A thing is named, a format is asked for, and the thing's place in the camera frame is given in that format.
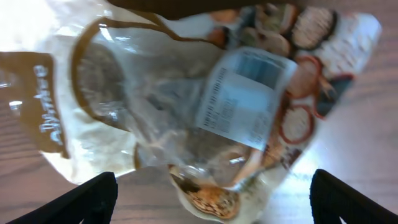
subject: brown tabletop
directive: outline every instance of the brown tabletop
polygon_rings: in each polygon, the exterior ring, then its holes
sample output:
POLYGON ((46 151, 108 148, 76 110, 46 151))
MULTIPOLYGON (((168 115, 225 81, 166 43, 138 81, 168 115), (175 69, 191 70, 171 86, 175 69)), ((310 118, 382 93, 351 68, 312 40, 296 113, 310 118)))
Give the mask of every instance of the brown tabletop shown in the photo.
MULTIPOLYGON (((309 186, 322 168, 398 213, 398 1, 313 0, 369 12, 383 35, 366 71, 332 112, 308 152, 272 196, 258 223, 312 223, 309 186)), ((164 167, 121 177, 113 223, 210 223, 179 204, 164 167)), ((74 188, 37 152, 0 101, 0 223, 74 188)))

